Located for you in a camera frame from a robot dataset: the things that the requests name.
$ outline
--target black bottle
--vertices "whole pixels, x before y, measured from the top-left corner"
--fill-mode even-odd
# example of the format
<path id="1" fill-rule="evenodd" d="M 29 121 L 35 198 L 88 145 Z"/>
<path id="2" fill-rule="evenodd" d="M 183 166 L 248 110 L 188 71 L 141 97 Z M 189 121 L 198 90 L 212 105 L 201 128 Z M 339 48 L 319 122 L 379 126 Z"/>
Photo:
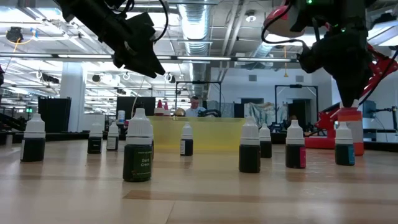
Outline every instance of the black bottle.
<path id="1" fill-rule="evenodd" d="M 247 117 L 242 126 L 241 144 L 239 146 L 239 171 L 258 173 L 261 167 L 261 148 L 258 127 L 253 117 Z"/>
<path id="2" fill-rule="evenodd" d="M 45 131 L 40 114 L 36 113 L 26 124 L 21 146 L 22 162 L 37 162 L 44 159 Z"/>
<path id="3" fill-rule="evenodd" d="M 92 124 L 90 135 L 88 136 L 87 153 L 101 154 L 102 136 L 102 126 L 99 123 Z"/>
<path id="4" fill-rule="evenodd" d="M 271 133 L 267 127 L 267 124 L 262 124 L 259 132 L 260 137 L 260 147 L 261 147 L 261 158 L 271 158 L 272 157 L 272 143 L 271 143 Z"/>
<path id="5" fill-rule="evenodd" d="M 123 179 L 142 182 L 152 177 L 152 138 L 150 121 L 145 109 L 137 108 L 129 122 L 124 147 Z"/>
<path id="6" fill-rule="evenodd" d="M 336 130 L 335 161 L 337 165 L 355 165 L 353 135 L 345 122 L 340 122 Z"/>
<path id="7" fill-rule="evenodd" d="M 182 128 L 182 135 L 180 141 L 180 155 L 181 156 L 192 156 L 193 155 L 193 136 L 192 127 L 189 122 L 185 122 Z"/>
<path id="8" fill-rule="evenodd" d="M 116 151 L 119 149 L 119 128 L 115 122 L 109 127 L 106 139 L 106 150 Z"/>
<path id="9" fill-rule="evenodd" d="M 303 129 L 297 120 L 287 128 L 286 137 L 286 167 L 304 169 L 306 166 Z"/>

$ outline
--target metal frame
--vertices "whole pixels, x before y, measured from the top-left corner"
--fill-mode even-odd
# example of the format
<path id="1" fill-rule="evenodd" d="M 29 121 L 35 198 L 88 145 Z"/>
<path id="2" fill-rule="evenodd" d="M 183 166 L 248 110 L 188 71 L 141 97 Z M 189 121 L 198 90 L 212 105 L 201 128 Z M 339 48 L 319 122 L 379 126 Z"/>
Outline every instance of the metal frame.
<path id="1" fill-rule="evenodd" d="M 315 94 L 316 94 L 316 99 L 317 99 L 317 121 L 318 121 L 318 87 L 317 86 L 313 86 L 313 85 L 275 85 L 275 122 L 278 122 L 278 116 L 277 116 L 277 100 L 278 100 L 278 96 L 277 96 L 277 89 L 278 87 L 289 87 L 289 88 L 303 88 L 303 87 L 307 87 L 307 88 L 314 88 L 315 89 Z"/>
<path id="2" fill-rule="evenodd" d="M 218 110 L 221 112 L 221 82 L 205 82 L 205 81 L 176 81 L 175 82 L 175 109 L 177 109 L 177 92 L 178 92 L 178 84 L 180 83 L 192 83 L 192 84 L 197 84 L 197 85 L 205 85 L 205 84 L 218 84 L 220 87 L 220 92 L 219 92 L 219 104 L 218 104 Z"/>

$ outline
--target white column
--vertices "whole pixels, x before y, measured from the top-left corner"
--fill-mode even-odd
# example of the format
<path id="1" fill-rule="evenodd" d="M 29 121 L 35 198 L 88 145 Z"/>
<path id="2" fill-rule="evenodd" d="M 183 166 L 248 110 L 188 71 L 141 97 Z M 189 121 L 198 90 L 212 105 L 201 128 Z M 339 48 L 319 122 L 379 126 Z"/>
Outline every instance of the white column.
<path id="1" fill-rule="evenodd" d="M 62 68 L 60 97 L 72 99 L 68 131 L 80 132 L 85 112 L 85 91 L 87 74 L 80 62 L 64 62 Z"/>

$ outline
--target red bottle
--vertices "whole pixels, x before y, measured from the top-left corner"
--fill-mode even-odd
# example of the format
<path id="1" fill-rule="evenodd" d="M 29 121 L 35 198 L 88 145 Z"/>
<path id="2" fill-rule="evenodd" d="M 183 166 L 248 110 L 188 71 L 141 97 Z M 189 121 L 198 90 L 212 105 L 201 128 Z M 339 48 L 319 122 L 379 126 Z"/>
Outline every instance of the red bottle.
<path id="1" fill-rule="evenodd" d="M 164 115 L 164 109 L 162 107 L 162 100 L 159 100 L 157 102 L 157 107 L 155 108 L 155 116 L 163 116 Z"/>

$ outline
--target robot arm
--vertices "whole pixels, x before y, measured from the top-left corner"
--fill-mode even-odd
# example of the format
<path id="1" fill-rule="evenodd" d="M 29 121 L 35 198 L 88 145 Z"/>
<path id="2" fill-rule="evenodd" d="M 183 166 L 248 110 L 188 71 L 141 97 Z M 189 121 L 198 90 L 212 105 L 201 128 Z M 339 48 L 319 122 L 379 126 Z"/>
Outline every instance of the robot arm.
<path id="1" fill-rule="evenodd" d="M 154 23 L 148 13 L 126 20 L 126 13 L 134 1 L 128 0 L 125 10 L 114 13 L 110 7 L 119 8 L 124 0 L 54 0 L 61 8 L 64 19 L 70 22 L 75 16 L 93 31 L 100 42 L 114 50 L 113 63 L 155 78 L 165 70 L 154 50 Z"/>

